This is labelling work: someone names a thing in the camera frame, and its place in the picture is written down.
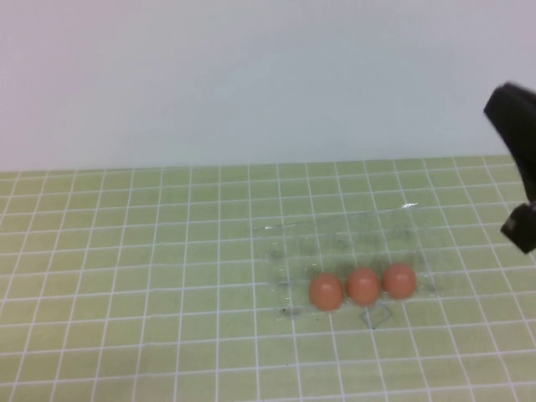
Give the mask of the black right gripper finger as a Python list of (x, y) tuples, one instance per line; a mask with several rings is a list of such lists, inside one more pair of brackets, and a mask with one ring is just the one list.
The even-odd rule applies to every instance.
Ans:
[(508, 216), (500, 231), (524, 254), (535, 251), (535, 203), (520, 204), (516, 207)]

